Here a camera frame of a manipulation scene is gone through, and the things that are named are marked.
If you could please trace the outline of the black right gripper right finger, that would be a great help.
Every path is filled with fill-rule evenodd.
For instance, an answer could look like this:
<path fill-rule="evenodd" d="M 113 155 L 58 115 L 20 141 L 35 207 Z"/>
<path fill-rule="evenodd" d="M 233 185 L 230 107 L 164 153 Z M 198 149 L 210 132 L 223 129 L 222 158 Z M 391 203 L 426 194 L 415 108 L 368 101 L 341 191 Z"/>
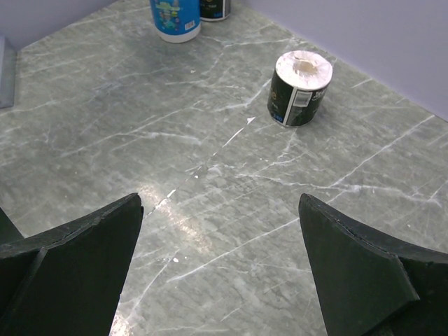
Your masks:
<path fill-rule="evenodd" d="M 446 335 L 447 254 L 302 194 L 300 227 L 328 335 Z"/>

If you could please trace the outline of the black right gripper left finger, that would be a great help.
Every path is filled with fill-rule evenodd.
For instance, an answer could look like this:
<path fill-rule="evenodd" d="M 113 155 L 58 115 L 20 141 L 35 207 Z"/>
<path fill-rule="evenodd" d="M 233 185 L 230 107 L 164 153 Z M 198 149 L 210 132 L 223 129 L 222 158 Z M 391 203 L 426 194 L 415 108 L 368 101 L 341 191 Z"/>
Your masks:
<path fill-rule="evenodd" d="M 24 237 L 1 213 L 1 334 L 108 335 L 141 230 L 132 193 Z"/>

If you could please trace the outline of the blue roll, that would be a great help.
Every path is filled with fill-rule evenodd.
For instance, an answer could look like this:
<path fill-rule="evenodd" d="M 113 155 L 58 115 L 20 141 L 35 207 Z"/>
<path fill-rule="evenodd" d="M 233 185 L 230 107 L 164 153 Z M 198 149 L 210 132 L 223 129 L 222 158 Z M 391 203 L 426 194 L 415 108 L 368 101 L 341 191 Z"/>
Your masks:
<path fill-rule="evenodd" d="M 199 0 L 149 0 L 158 36 L 168 43 L 185 43 L 201 30 Z"/>

